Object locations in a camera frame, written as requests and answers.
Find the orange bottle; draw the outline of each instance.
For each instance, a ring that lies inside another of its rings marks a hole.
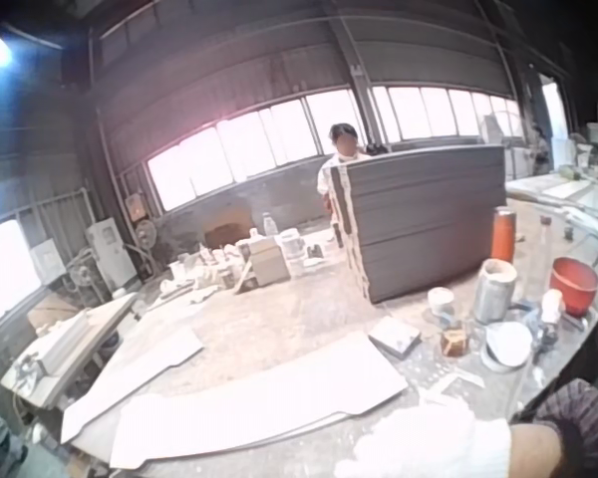
[[[494,212],[490,257],[513,263],[515,243],[516,212],[505,206],[497,207]]]

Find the red bucket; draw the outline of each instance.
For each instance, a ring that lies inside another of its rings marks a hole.
[[[596,297],[598,274],[583,262],[559,257],[552,266],[549,287],[562,292],[567,314],[582,317]]]

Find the white sheet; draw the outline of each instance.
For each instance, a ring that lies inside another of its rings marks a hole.
[[[82,428],[133,391],[169,367],[190,359],[203,348],[197,336],[184,329],[147,351],[128,367],[98,382],[89,393],[69,406],[62,420],[62,443],[72,440]]]
[[[136,469],[150,459],[288,436],[323,420],[364,413],[406,386],[365,335],[350,334],[292,362],[216,388],[134,398],[122,411],[111,466]]]

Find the workshop table surface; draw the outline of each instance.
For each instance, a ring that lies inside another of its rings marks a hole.
[[[508,203],[518,214],[517,233],[525,238],[516,244],[514,256],[519,274],[515,299],[520,298],[527,281],[525,299],[540,300],[546,291],[553,258],[566,255],[590,264],[597,257],[598,240],[576,230],[574,241],[567,242],[563,237],[564,220],[549,214],[549,209],[518,201]],[[548,246],[536,254],[541,214],[551,215],[553,222],[549,226]],[[323,244],[327,234],[328,231],[323,231],[304,237],[308,244]],[[316,270],[285,283],[242,295],[221,292],[197,306],[191,305],[184,295],[143,317],[105,367],[99,381],[123,370],[148,348],[182,328],[192,328],[203,342],[204,350],[181,366],[168,369],[86,425],[72,444],[108,462],[120,411],[133,396],[194,393],[246,377],[302,357],[354,331],[367,333],[384,316],[392,316],[422,332],[422,342],[406,359],[399,361],[386,356],[410,385],[402,394],[365,415],[294,438],[265,446],[151,462],[135,473],[143,477],[332,476],[335,464],[352,456],[357,439],[370,431],[373,424],[397,408],[418,404],[419,387],[431,387],[456,368],[482,377],[485,389],[457,380],[445,394],[463,399],[479,418],[505,416],[510,407],[516,409],[526,404],[558,377],[581,348],[598,321],[598,293],[589,326],[581,331],[561,321],[555,349],[541,356],[527,375],[520,389],[519,403],[510,403],[520,371],[494,373],[480,360],[484,331],[470,316],[476,272],[439,284],[453,290],[456,315],[471,331],[470,353],[462,358],[447,358],[441,354],[442,329],[428,309],[427,291],[371,305],[355,286],[341,251],[329,254]]]
[[[17,371],[14,366],[31,353],[36,343],[29,345],[9,367],[0,380],[2,386],[17,393],[38,408],[53,408],[67,388],[75,381],[94,353],[116,329],[125,315],[131,310],[138,294],[127,294],[119,299],[103,304],[88,311],[89,328],[64,361],[62,367],[53,375],[45,375],[36,383],[34,390],[25,395],[17,384]]]

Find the white glove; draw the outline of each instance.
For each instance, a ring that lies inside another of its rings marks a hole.
[[[504,420],[435,405],[400,409],[359,439],[337,478],[506,478],[511,436]]]

